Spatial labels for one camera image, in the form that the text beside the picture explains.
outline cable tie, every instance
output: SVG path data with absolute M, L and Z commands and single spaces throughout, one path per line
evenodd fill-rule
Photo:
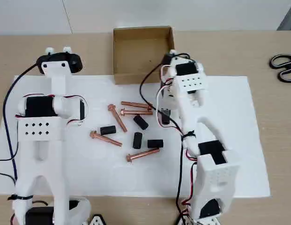
M 183 141 L 185 139 L 185 137 L 190 137 L 190 136 L 193 136 L 193 137 L 196 137 L 195 133 L 194 133 L 194 130 L 193 131 L 189 131 L 187 134 L 185 135 L 182 135 L 181 136 L 181 140 Z
M 29 200 L 33 198 L 33 195 L 30 195 L 30 196 L 27 196 L 27 197 L 23 197 L 23 196 L 18 196 L 18 195 L 11 195 L 7 200 L 16 200 L 16 199 L 19 199 L 19 200 Z

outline scissors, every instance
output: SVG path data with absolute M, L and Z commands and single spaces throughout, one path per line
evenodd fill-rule
M 287 62 L 283 62 L 281 64 L 275 64 L 274 61 L 277 59 L 287 59 Z M 291 83 L 291 79 L 288 79 L 285 77 L 286 74 L 290 74 L 291 73 L 291 55 L 290 54 L 279 54 L 279 55 L 275 55 L 274 57 L 272 57 L 269 61 L 269 66 L 272 69 L 281 69 L 281 68 L 285 68 L 285 70 L 281 71 L 278 73 L 277 78 L 284 83 Z

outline bracket with holes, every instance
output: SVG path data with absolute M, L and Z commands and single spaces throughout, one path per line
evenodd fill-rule
M 50 141 L 62 139 L 62 118 L 30 117 L 18 119 L 19 141 Z
M 175 79 L 181 91 L 193 91 L 207 88 L 207 76 L 205 74 L 188 74 L 176 76 Z

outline white wall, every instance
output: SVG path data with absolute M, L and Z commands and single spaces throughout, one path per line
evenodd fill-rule
M 176 30 L 276 30 L 291 0 L 0 0 L 0 34 Z
M 69 34 L 61 0 L 0 0 L 0 34 Z

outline copper bolt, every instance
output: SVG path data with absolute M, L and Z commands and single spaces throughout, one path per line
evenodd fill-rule
M 152 149 L 152 150 L 149 150 L 149 151 L 143 151 L 143 152 L 140 152 L 140 153 L 137 153 L 137 154 L 134 154 L 134 155 L 130 155 L 128 154 L 126 156 L 126 159 L 127 159 L 127 162 L 132 162 L 134 159 L 137 159 L 137 158 L 141 158 L 141 157 L 144 157 L 144 156 L 147 156 L 147 155 L 150 155 L 150 154 L 154 154 L 154 153 L 157 153 L 159 152 L 160 149 Z
M 121 109 L 120 110 L 120 115 L 125 116 L 125 115 L 152 115 L 153 111 L 137 111 L 137 110 L 125 110 Z
M 108 105 L 108 110 L 112 112 L 113 116 L 115 117 L 116 121 L 118 122 L 118 124 L 121 126 L 123 132 L 127 132 L 127 128 L 126 126 L 123 124 L 121 118 L 119 117 L 119 115 L 117 114 L 116 110 L 115 110 L 115 105 L 113 104 L 109 104 Z
M 143 103 L 124 102 L 124 101 L 122 101 L 120 104 L 122 104 L 122 105 L 128 105 L 128 106 L 133 106 L 133 107 L 138 107 L 138 108 L 144 108 L 144 109 L 147 109 L 148 111 L 151 110 L 151 106 L 150 105 L 143 104 Z
M 113 140 L 113 139 L 111 139 L 111 138 L 108 138 L 108 137 L 105 137 L 105 136 L 99 135 L 99 134 L 97 134 L 96 131 L 91 131 L 91 132 L 90 132 L 90 137 L 93 138 L 93 139 L 94 139 L 94 138 L 98 138 L 98 139 L 100 139 L 100 140 L 103 140 L 103 141 L 105 141 L 105 142 L 109 142 L 109 143 L 114 144 L 114 145 L 117 145 L 117 146 L 119 146 L 119 147 L 122 146 L 122 143 L 117 142 L 117 141 L 115 141 L 115 140 Z

